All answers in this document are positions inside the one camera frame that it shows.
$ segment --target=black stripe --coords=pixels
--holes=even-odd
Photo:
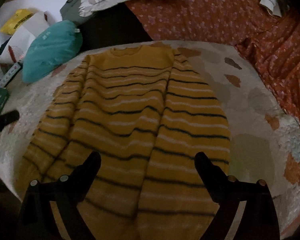
[[[160,93],[162,94],[162,96],[163,96],[163,92],[162,92],[160,89],[151,89],[151,90],[149,90],[149,91],[147,91],[146,93],[141,94],[141,95],[137,95],[137,94],[133,94],[133,95],[119,94],[119,95],[117,95],[117,96],[115,96],[115,97],[112,97],[112,98],[105,98],[105,97],[99,92],[99,90],[97,90],[97,89],[95,89],[95,88],[93,88],[93,87],[87,87],[87,89],[92,89],[92,90],[94,90],[96,93],[98,93],[98,95],[99,95],[100,97],[102,97],[102,98],[105,99],[105,100],[116,99],[117,97],[120,97],[120,96],[124,96],[124,97],[130,97],[130,96],[144,96],[145,94],[147,94],[147,93],[149,93],[149,92],[153,92],[153,91],[160,92]]]
[[[76,104],[74,102],[68,101],[68,102],[62,102],[62,103],[54,103],[54,105],[66,105],[66,104],[73,104],[74,106],[76,106]]]
[[[163,183],[163,184],[182,185],[182,186],[192,187],[192,188],[205,188],[206,187],[203,183],[196,184],[196,183],[189,183],[189,182],[173,180],[173,179],[159,179],[159,178],[155,178],[155,177],[151,177],[151,176],[145,176],[145,180],[148,180],[151,182]]]
[[[51,158],[56,159],[56,157],[55,157],[53,154],[51,154],[50,152],[46,151],[45,149],[43,149],[43,148],[40,147],[39,145],[36,145],[36,144],[33,143],[33,142],[30,142],[30,144],[33,145],[34,147],[40,149],[42,152],[44,152],[45,154],[47,154],[47,155],[50,156]]]
[[[201,84],[201,85],[209,85],[208,83],[205,82],[196,82],[196,81],[184,81],[184,80],[178,80],[174,78],[170,78],[169,80],[175,81],[175,82],[180,82],[180,83],[186,83],[186,84]]]
[[[86,201],[87,203],[89,203],[90,205],[94,206],[95,208],[97,208],[97,209],[99,209],[99,210],[101,210],[101,211],[110,213],[110,214],[112,214],[112,215],[115,215],[115,216],[118,216],[118,217],[123,217],[123,218],[132,218],[132,216],[130,216],[130,215],[118,213],[118,212],[116,212],[116,211],[113,211],[113,210],[110,210],[110,209],[105,208],[105,207],[103,207],[103,206],[100,206],[99,204],[92,202],[92,201],[91,201],[89,198],[87,198],[87,197],[85,198],[85,201]]]
[[[72,76],[72,77],[79,77],[79,76],[83,76],[84,77],[84,75],[83,74],[79,74],[79,75],[76,75],[76,76]]]
[[[130,161],[132,159],[140,159],[140,160],[146,160],[146,161],[150,160],[150,157],[144,156],[142,154],[131,154],[131,155],[127,156],[127,157],[122,157],[122,156],[118,156],[118,155],[115,155],[115,154],[112,154],[112,153],[100,150],[98,148],[95,148],[95,147],[93,147],[93,146],[91,146],[91,145],[89,145],[87,143],[84,143],[82,141],[79,141],[79,140],[73,139],[70,142],[79,144],[79,145],[81,145],[82,147],[84,147],[86,149],[90,149],[90,150],[99,152],[100,154],[103,154],[103,155],[105,155],[107,157],[114,158],[114,159],[117,159],[117,160],[120,160],[120,161]]]
[[[196,71],[194,71],[194,70],[192,70],[192,69],[183,69],[183,70],[181,70],[181,69],[178,69],[178,68],[176,68],[176,67],[172,67],[172,68],[174,68],[174,69],[176,69],[176,70],[179,70],[179,71],[181,71],[181,72],[193,72],[193,73],[199,74],[198,72],[196,72]]]
[[[69,145],[69,141],[65,144],[65,146],[63,147],[63,149],[58,153],[57,157],[49,165],[49,167],[47,168],[46,172],[42,176],[42,180],[44,180],[45,177],[49,177],[47,175],[47,173],[49,172],[50,168],[55,164],[56,161],[63,161],[63,162],[65,162],[64,159],[60,159],[60,155],[64,152],[64,150],[68,147],[68,145]]]
[[[130,137],[134,131],[138,131],[138,132],[141,132],[141,133],[151,133],[154,136],[157,136],[157,132],[156,131],[144,130],[144,129],[141,129],[141,128],[138,128],[138,127],[135,127],[130,133],[121,134],[121,133],[115,133],[115,132],[111,131],[108,127],[104,126],[102,123],[94,122],[94,121],[89,120],[87,118],[82,118],[81,117],[81,118],[76,119],[76,121],[84,121],[84,122],[91,123],[93,125],[97,125],[97,126],[103,128],[104,130],[106,130],[107,132],[111,133],[112,135],[118,136],[118,137]]]
[[[162,81],[162,80],[165,80],[166,82],[168,81],[167,79],[164,79],[164,78],[161,78],[161,79],[158,79],[154,82],[150,82],[150,83],[141,83],[141,82],[135,82],[135,83],[130,83],[130,84],[125,84],[125,85],[117,85],[117,86],[111,86],[111,87],[105,87],[104,85],[98,83],[100,86],[106,88],[106,89],[109,89],[109,88],[118,88],[118,87],[129,87],[129,86],[133,86],[133,85],[151,85],[151,84],[155,84],[159,81]]]
[[[172,93],[172,92],[167,92],[167,94],[175,96],[175,97],[181,97],[181,98],[218,100],[218,98],[216,98],[216,97],[191,97],[191,96],[185,96],[185,95],[178,95],[178,94]]]
[[[193,133],[190,133],[189,131],[182,130],[182,129],[179,129],[179,128],[168,127],[165,124],[160,124],[159,128],[160,127],[164,127],[164,128],[166,128],[170,131],[181,132],[181,133],[187,134],[187,135],[191,136],[192,138],[226,139],[226,140],[230,141],[230,138],[227,137],[227,136],[224,136],[224,135],[219,135],[219,134],[193,134]]]
[[[81,81],[81,80],[67,80],[66,82],[69,82],[69,83],[83,83],[84,81]]]
[[[204,217],[214,217],[214,213],[207,213],[207,212],[194,212],[194,211],[187,211],[187,210],[154,210],[154,209],[147,209],[147,208],[141,208],[138,209],[139,212],[142,213],[150,213],[150,214],[156,214],[156,215],[191,215],[191,216],[204,216]]]
[[[43,173],[40,171],[40,168],[39,166],[33,161],[33,160],[30,160],[28,157],[26,156],[23,156],[22,158],[24,158],[26,161],[30,162],[36,169],[37,171],[39,172],[40,176],[43,175]]]
[[[68,139],[65,136],[63,136],[63,135],[55,134],[55,133],[52,133],[52,132],[47,132],[45,130],[42,130],[41,128],[38,128],[38,131],[42,132],[42,133],[45,133],[45,134],[48,134],[48,135],[51,135],[53,137],[61,138],[61,139],[65,140],[65,141],[68,141]]]
[[[163,72],[161,72],[161,73],[159,73],[159,74],[157,74],[157,75],[151,75],[151,76],[149,76],[149,75],[144,75],[144,74],[130,74],[130,75],[127,75],[127,76],[111,76],[111,77],[103,77],[103,76],[99,75],[98,73],[95,73],[93,70],[89,71],[87,74],[93,73],[93,74],[99,76],[100,78],[108,79],[108,78],[129,77],[129,76],[157,77],[157,76],[159,76],[159,75],[161,75],[161,74],[163,74],[163,73],[166,73],[166,72],[170,72],[170,71],[169,71],[169,70],[166,70],[166,71],[163,71]]]
[[[72,166],[72,165],[69,165],[69,164],[66,164],[66,166],[68,168],[73,169],[73,170],[76,168],[76,166]],[[141,190],[141,188],[142,188],[141,186],[137,186],[137,185],[133,185],[133,184],[127,184],[127,183],[122,183],[122,182],[117,182],[117,181],[114,181],[112,179],[107,179],[107,178],[101,177],[99,175],[96,175],[94,177],[94,179],[102,181],[102,182],[110,184],[110,185],[113,185],[113,186],[118,186],[118,187],[122,187],[122,188],[126,188],[126,189]]]
[[[40,179],[38,179],[41,183],[43,182],[44,178],[47,177],[48,179],[50,179],[51,181],[56,181],[56,179],[54,177],[51,177],[49,175],[46,175],[46,174],[43,174],[40,169],[39,169],[39,166],[33,161],[33,160],[30,160],[28,157],[26,156],[23,156],[22,158],[24,158],[26,161],[28,161],[29,163],[31,163],[38,171],[39,175],[41,176]]]
[[[188,154],[184,154],[184,153],[179,153],[179,152],[172,152],[172,151],[167,151],[167,150],[164,150],[160,147],[157,147],[155,146],[153,148],[153,150],[157,150],[159,152],[162,152],[164,154],[169,154],[169,155],[175,155],[175,156],[180,156],[180,157],[185,157],[185,158],[188,158],[190,160],[194,160],[194,157],[188,155]],[[217,159],[217,158],[210,158],[209,159],[211,162],[219,162],[219,163],[225,163],[225,164],[229,164],[229,161],[227,160],[223,160],[223,159]]]
[[[170,68],[171,66],[169,67],[165,67],[165,68],[154,68],[154,67],[140,67],[140,66],[131,66],[131,67],[117,67],[117,68],[108,68],[108,69],[99,69],[97,66],[95,65],[90,65],[90,67],[96,67],[98,70],[101,70],[101,71],[108,71],[108,70],[115,70],[115,69],[128,69],[128,68],[133,68],[133,67],[136,67],[136,68],[142,68],[142,69],[158,69],[158,70],[164,70],[164,69],[167,69],[167,68]]]
[[[159,112],[158,109],[154,108],[153,106],[145,106],[143,109],[141,110],[135,110],[135,111],[116,111],[116,112],[108,112],[108,111],[105,111],[104,109],[100,108],[100,106],[94,102],[94,101],[91,101],[91,100],[84,100],[82,103],[91,103],[95,106],[97,106],[103,113],[105,114],[109,114],[109,115],[114,115],[114,114],[140,114],[143,112],[143,110],[145,110],[146,108],[148,109],[151,109],[155,112],[157,112],[158,114],[162,114],[162,112]]]
[[[63,95],[68,95],[68,94],[72,94],[72,93],[74,93],[74,92],[80,93],[79,90],[75,90],[75,91],[72,91],[72,92],[63,92],[63,93],[61,93],[61,94],[63,94]]]
[[[167,106],[164,109],[168,109],[169,111],[171,111],[173,113],[185,113],[185,114],[189,114],[191,116],[201,115],[201,116],[207,116],[207,117],[221,117],[221,118],[227,120],[227,117],[222,115],[222,114],[190,113],[186,110],[173,110],[173,109],[171,109],[170,107],[167,107]]]
[[[51,116],[51,115],[46,115],[46,117],[50,118],[50,119],[67,119],[69,121],[71,121],[71,119],[67,116]]]

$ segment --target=yellow striped sweater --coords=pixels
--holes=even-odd
[[[227,172],[228,123],[176,49],[141,46],[85,57],[41,118],[16,175],[50,182],[92,150],[101,168],[78,209],[96,239],[199,239],[218,205],[194,167],[203,151]]]

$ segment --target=white paper bag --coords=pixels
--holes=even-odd
[[[18,62],[26,55],[34,39],[48,27],[49,24],[45,20],[43,12],[34,14],[11,37],[0,56],[0,63],[14,64]]]

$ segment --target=yellow plastic bag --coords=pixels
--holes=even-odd
[[[28,20],[33,13],[28,9],[19,9],[16,13],[0,28],[0,32],[13,35],[16,29]]]

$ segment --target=gray bag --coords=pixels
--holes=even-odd
[[[60,10],[62,19],[72,21],[74,24],[79,26],[94,16],[94,14],[92,14],[88,17],[81,17],[79,15],[80,5],[81,0],[67,0]]]

